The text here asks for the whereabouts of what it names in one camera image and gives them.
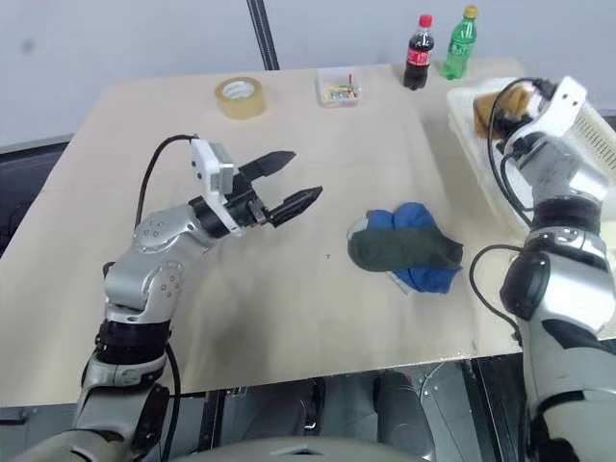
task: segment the robotic arm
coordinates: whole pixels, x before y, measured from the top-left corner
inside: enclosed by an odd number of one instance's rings
[[[160,440],[169,391],[157,383],[166,364],[171,319],[193,260],[248,226],[277,227],[300,215],[322,188],[297,192],[268,209],[251,182],[284,167],[278,151],[238,168],[219,144],[191,140],[192,166],[203,196],[147,217],[133,243],[106,265],[105,320],[82,377],[73,429],[22,454],[20,460],[132,460]]]
[[[563,79],[544,112],[511,134],[504,148],[514,153],[534,204],[500,298],[520,327],[528,452],[540,461],[616,456],[616,355],[597,340],[616,302],[599,234],[608,183],[560,138],[584,96],[582,86]]]

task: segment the bottle label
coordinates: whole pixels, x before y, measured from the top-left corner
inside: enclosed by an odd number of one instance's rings
[[[457,43],[456,41],[452,40],[449,43],[449,52],[453,55],[453,56],[463,56],[468,58],[469,56],[471,56],[471,51],[473,51],[473,44],[472,43]]]
[[[432,54],[432,50],[418,51],[418,50],[413,50],[412,48],[409,48],[408,55],[406,56],[406,61],[412,65],[428,65],[430,64],[431,54]]]

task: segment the green soda bottle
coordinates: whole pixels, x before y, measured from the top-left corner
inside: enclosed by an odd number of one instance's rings
[[[441,70],[441,75],[448,80],[459,79],[466,72],[466,64],[471,57],[473,45],[477,38],[475,18],[478,15],[477,7],[469,5],[464,10],[462,22],[455,26],[451,34],[447,62]]]

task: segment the cola bottle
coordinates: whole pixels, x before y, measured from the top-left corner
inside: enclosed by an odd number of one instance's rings
[[[411,89],[422,89],[427,80],[427,69],[430,66],[430,55],[434,48],[434,38],[430,34],[432,16],[420,16],[420,28],[408,42],[406,70],[404,71],[404,86]]]

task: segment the gray wall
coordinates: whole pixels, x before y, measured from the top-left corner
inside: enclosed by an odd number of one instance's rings
[[[265,0],[281,68],[404,60],[421,13],[434,16],[435,57],[473,0]],[[616,4],[606,0],[476,1],[475,57],[509,56],[528,75],[573,75],[600,109],[616,109]]]
[[[265,0],[283,69],[402,61],[420,13],[434,15],[443,59],[469,1]],[[571,74],[600,110],[616,110],[613,2],[477,5],[476,57],[517,58],[529,75]],[[1,0],[0,151],[73,133],[118,80],[260,69],[244,0]]]
[[[112,82],[259,69],[245,0],[1,0],[0,146],[73,133]]]

